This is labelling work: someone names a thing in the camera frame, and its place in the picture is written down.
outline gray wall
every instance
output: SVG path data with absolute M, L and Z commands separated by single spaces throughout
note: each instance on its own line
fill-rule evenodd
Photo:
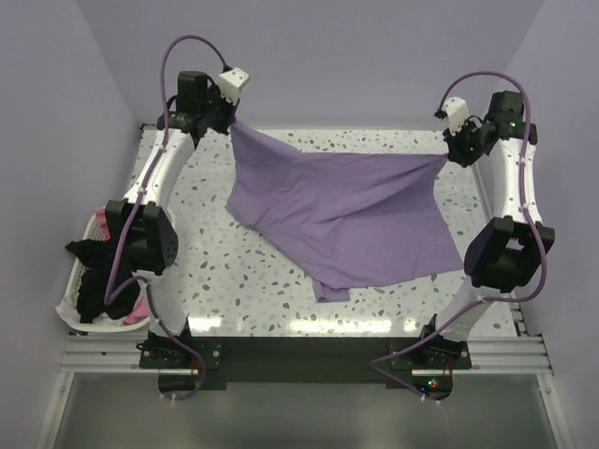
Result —
M 596 0 L 547 0 L 508 68 L 532 98 L 537 202 L 557 235 L 547 287 L 525 316 L 546 338 L 577 447 L 585 449 L 599 447 L 597 17 Z
M 253 81 L 241 114 L 253 124 L 429 126 L 447 84 L 506 69 L 543 0 L 78 0 L 136 118 L 160 113 L 158 67 L 168 43 L 205 36 Z M 219 69 L 195 42 L 178 70 Z M 484 104 L 493 80 L 465 90 Z
M 66 334 L 63 246 L 122 192 L 137 129 L 73 1 L 4 2 L 0 54 L 0 447 L 21 449 Z

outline purple cable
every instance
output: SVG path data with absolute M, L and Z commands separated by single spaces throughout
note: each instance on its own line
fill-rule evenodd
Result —
M 119 241 L 117 243 L 114 260 L 112 261 L 112 268 L 110 269 L 109 282 L 108 282 L 108 285 L 106 288 L 106 294 L 104 296 L 104 303 L 108 305 L 117 296 L 119 296 L 121 294 L 121 292 L 123 292 L 123 290 L 128 285 L 130 285 L 132 282 L 143 281 L 148 284 L 146 291 L 147 291 L 147 295 L 148 295 L 148 306 L 150 308 L 152 316 L 156 319 L 156 321 L 158 322 L 158 324 L 160 325 L 162 330 L 165 332 L 165 334 L 167 334 L 167 336 L 177 346 L 184 349 L 185 351 L 187 351 L 193 357 L 196 358 L 196 360 L 199 363 L 199 368 L 201 370 L 200 380 L 196 384 L 194 389 L 188 393 L 185 393 L 184 395 L 182 395 L 180 397 L 176 397 L 175 400 L 183 400 L 183 399 L 191 398 L 202 387 L 202 385 L 204 385 L 204 382 L 206 380 L 206 369 L 205 369 L 206 363 L 204 362 L 204 359 L 197 351 L 193 350 L 189 346 L 180 342 L 179 339 L 177 339 L 177 337 L 170 331 L 170 329 L 168 329 L 168 327 L 162 323 L 162 320 L 160 320 L 160 317 L 159 317 L 159 315 L 155 309 L 155 306 L 153 304 L 152 291 L 151 291 L 152 287 L 150 286 L 150 282 L 147 278 L 144 278 L 143 276 L 134 276 L 134 277 L 127 279 L 125 282 L 123 282 L 116 290 L 112 291 L 112 289 L 114 287 L 114 282 L 116 280 L 116 274 L 119 269 L 119 265 L 121 263 L 121 256 L 123 255 L 123 248 L 124 248 L 124 242 L 126 240 L 126 236 L 129 232 L 129 229 L 131 228 L 131 224 L 133 224 L 133 220 L 135 219 L 135 216 L 139 210 L 139 206 L 141 204 L 141 200 L 143 199 L 143 196 L 145 195 L 145 190 L 148 186 L 150 177 L 152 176 L 152 173 L 155 170 L 156 165 L 158 164 L 158 161 L 160 160 L 160 157 L 166 151 L 166 147 L 168 144 L 168 132 L 170 129 L 170 114 L 168 111 L 167 87 L 166 87 L 166 82 L 165 82 L 165 78 L 166 78 L 165 73 L 167 70 L 167 60 L 168 60 L 168 56 L 170 55 L 172 50 L 175 48 L 175 46 L 179 42 L 184 41 L 184 40 L 197 40 L 199 42 L 203 42 L 204 44 L 208 45 L 211 49 L 214 50 L 214 52 L 216 53 L 218 58 L 221 60 L 221 63 L 223 64 L 223 69 L 225 70 L 227 68 L 227 64 L 225 62 L 225 58 L 223 57 L 223 54 L 208 39 L 206 39 L 204 37 L 194 36 L 194 35 L 185 35 L 185 36 L 178 37 L 168 46 L 167 51 L 165 52 L 165 55 L 162 58 L 162 64 L 160 65 L 160 95 L 161 95 L 161 99 L 162 99 L 163 117 L 165 120 L 164 135 L 162 137 L 162 142 L 160 144 L 161 148 L 160 148 L 160 150 L 158 150 L 158 152 L 156 153 L 156 156 L 154 157 L 154 159 L 150 163 L 150 166 L 146 170 L 146 174 L 144 175 L 144 177 L 141 181 L 141 185 L 139 187 L 139 193 L 138 193 L 136 202 L 133 205 L 133 209 L 129 213 L 129 216 L 127 217 L 126 221 L 124 222 L 123 230 L 121 231 L 121 236 L 119 237 Z
M 493 72 L 493 71 L 473 72 L 473 73 L 464 75 L 462 77 L 459 77 L 457 80 L 455 80 L 453 83 L 451 83 L 451 85 L 447 88 L 446 92 L 443 95 L 443 98 L 441 99 L 441 103 L 439 104 L 439 109 L 441 109 L 443 107 L 443 104 L 445 103 L 447 96 L 449 95 L 451 90 L 458 83 L 462 82 L 463 80 L 467 80 L 469 78 L 478 77 L 478 76 L 491 76 L 491 77 L 497 77 L 497 78 L 501 78 L 503 80 L 507 80 L 507 81 L 511 82 L 512 84 L 514 84 L 514 86 L 516 86 L 516 88 L 522 94 L 522 98 L 524 100 L 524 109 L 526 112 L 526 120 L 525 120 L 525 124 L 524 124 L 524 136 L 522 139 L 522 147 L 520 149 L 520 161 L 523 161 L 526 157 L 526 148 L 528 146 L 528 139 L 529 139 L 529 135 L 531 133 L 531 102 L 530 102 L 529 96 L 526 94 L 526 91 L 524 90 L 522 85 L 519 82 L 517 82 L 516 80 L 514 80 L 512 77 L 510 77 L 506 74 L 500 73 L 500 72 Z M 448 327 L 453 325 L 467 311 L 470 311 L 471 309 L 473 309 L 476 306 L 479 306 L 480 304 L 483 304 L 485 302 L 515 302 L 517 304 L 521 304 L 523 302 L 528 302 L 528 301 L 531 301 L 531 300 L 535 299 L 536 297 L 538 297 L 538 295 L 543 290 L 543 287 L 545 286 L 545 282 L 547 281 L 547 272 L 548 272 L 547 253 L 545 251 L 545 246 L 543 245 L 543 240 L 541 240 L 539 231 L 536 229 L 536 225 L 533 221 L 533 217 L 531 216 L 531 214 L 528 211 L 528 205 L 526 204 L 526 182 L 525 182 L 524 167 L 525 167 L 525 164 L 519 164 L 520 207 L 522 209 L 522 214 L 524 215 L 524 218 L 526 219 L 526 223 L 531 228 L 531 232 L 533 233 L 534 241 L 536 242 L 536 245 L 539 249 L 539 254 L 540 254 L 540 258 L 541 258 L 541 278 L 539 279 L 539 283 L 536 286 L 536 288 L 533 290 L 533 292 L 530 293 L 529 295 L 527 295 L 526 297 L 522 297 L 522 298 L 485 297 L 482 300 L 478 299 L 475 302 L 473 302 L 473 303 L 467 305 L 466 307 L 464 307 L 463 309 L 461 309 L 458 313 L 456 313 L 454 316 L 452 316 L 444 325 L 440 326 L 433 333 L 431 333 L 428 337 L 416 342 L 412 346 L 402 349 L 401 351 L 399 351 L 397 353 L 379 357 L 371 362 L 371 366 L 374 370 L 387 376 L 389 379 L 397 382 L 398 384 L 403 385 L 405 388 L 413 391 L 414 393 L 418 394 L 419 396 L 422 396 L 425 400 L 435 401 L 435 399 L 433 399 L 433 398 L 430 398 L 426 395 L 422 395 L 422 393 L 420 391 L 418 391 L 416 388 L 414 388 L 412 385 L 410 385 L 406 381 L 400 379 L 397 376 L 394 376 L 390 372 L 387 372 L 380 367 L 377 367 L 376 364 L 388 362 L 389 360 L 401 357 L 402 355 L 409 354 L 412 351 L 422 347 L 423 345 L 427 344 L 429 341 L 431 341 L 432 339 L 434 339 L 435 337 L 440 335 Z

